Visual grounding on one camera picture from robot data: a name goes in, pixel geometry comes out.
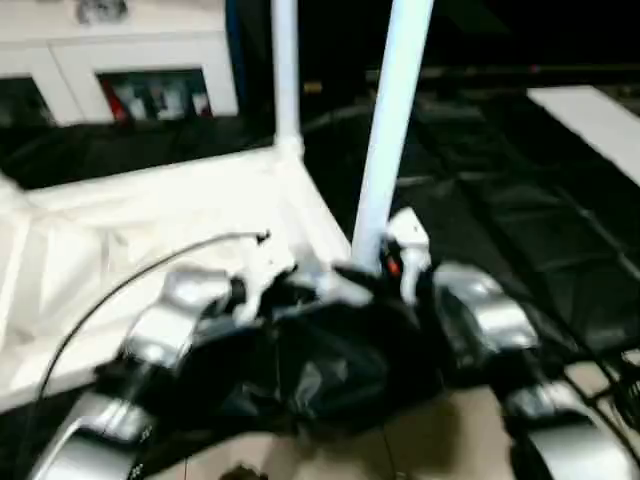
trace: white metal frame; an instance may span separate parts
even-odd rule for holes
[[[378,269],[434,0],[394,0],[353,235],[353,260]]]
[[[81,225],[107,229],[128,228],[136,222],[153,220],[154,215],[165,208],[176,208],[176,204],[211,205],[212,216],[214,211],[225,209],[230,214],[237,211],[238,217],[244,216],[232,222],[230,219],[235,215],[226,215],[228,223],[220,228],[229,229],[232,225],[237,230],[246,230],[259,227],[260,222],[268,223],[260,213],[260,204],[276,202],[277,207],[271,210],[277,211],[282,221],[275,219],[278,225],[273,230],[286,236],[295,253],[309,250],[323,261],[347,260],[349,243],[302,162],[296,3],[277,0],[274,4],[272,21],[274,30],[280,33],[274,35],[273,45],[277,112],[273,147],[33,191],[27,195],[30,204]],[[261,202],[265,198],[261,196],[262,190],[271,195],[269,202]],[[252,205],[260,218],[250,214]],[[31,270],[33,282],[42,281],[38,269]],[[147,293],[151,291],[157,294],[157,288]],[[123,305],[116,310],[122,313]],[[117,321],[103,322],[101,316]],[[130,319],[122,318],[116,311],[103,311],[94,320],[97,325],[88,326],[63,356],[54,372],[51,391],[68,389],[90,379],[93,367],[114,354],[118,338],[122,338],[130,323]],[[0,411],[30,398],[59,338],[59,334],[45,335],[0,352]]]

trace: beige floor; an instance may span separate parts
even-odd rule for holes
[[[591,366],[575,367],[572,376],[586,390],[605,385]],[[217,480],[229,467],[244,463],[270,480],[511,480],[508,445],[498,405],[487,389],[476,389],[443,396],[383,429],[330,449],[302,447],[266,434],[246,435],[154,479],[183,480],[186,472],[188,480]]]

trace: white panel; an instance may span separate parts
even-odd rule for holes
[[[91,122],[113,121],[96,76],[109,72],[201,69],[213,114],[238,112],[224,34],[189,39],[57,44],[52,50],[85,118]]]
[[[59,125],[83,120],[48,48],[0,47],[0,78],[19,77],[33,78]]]
[[[640,185],[640,118],[590,86],[534,88],[528,95]]]

